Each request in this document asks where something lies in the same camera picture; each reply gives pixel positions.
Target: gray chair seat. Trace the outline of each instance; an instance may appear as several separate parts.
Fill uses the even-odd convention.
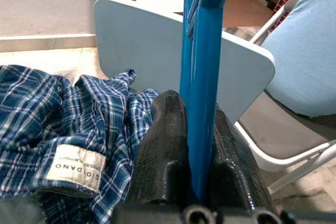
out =
[[[239,119],[267,155],[286,159],[336,139],[336,130],[307,120],[262,93]]]

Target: bolt hole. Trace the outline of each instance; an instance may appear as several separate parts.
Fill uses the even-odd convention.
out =
[[[204,215],[204,213],[195,211],[189,216],[190,224],[209,224],[208,218]]]
[[[277,218],[267,213],[259,214],[257,220],[258,224],[280,224]]]

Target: floor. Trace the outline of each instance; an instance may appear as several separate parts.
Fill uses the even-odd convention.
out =
[[[271,9],[255,0],[227,0],[223,27],[263,26],[271,15]]]
[[[228,29],[228,31],[234,32],[237,29]],[[107,78],[99,67],[96,48],[0,53],[0,65],[7,64],[19,64],[63,75],[68,77],[72,83],[75,83],[81,74]],[[297,165],[279,173],[263,170],[261,173],[266,185],[269,185],[296,167]],[[284,187],[272,197],[279,210],[336,212],[335,184],[336,159],[333,159],[296,183]]]

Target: fabric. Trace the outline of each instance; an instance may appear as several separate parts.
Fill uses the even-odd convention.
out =
[[[107,223],[124,200],[135,155],[158,93],[129,88],[128,69],[109,80],[69,80],[0,67],[0,197],[34,194],[48,223]],[[106,158],[99,191],[47,179],[56,149],[74,145]]]
[[[296,113],[336,114],[335,12],[335,0],[299,0],[262,45],[276,60],[267,91]]]

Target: chair leg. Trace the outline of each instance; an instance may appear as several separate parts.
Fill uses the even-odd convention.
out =
[[[291,173],[287,174],[281,179],[275,181],[273,184],[269,185],[268,190],[270,194],[274,194],[275,192],[287,186],[288,184],[297,181],[303,176],[306,176],[308,173],[319,168],[326,162],[332,160],[334,157],[336,157],[336,144],[331,145],[318,156],[312,158],[305,164],[293,170]]]

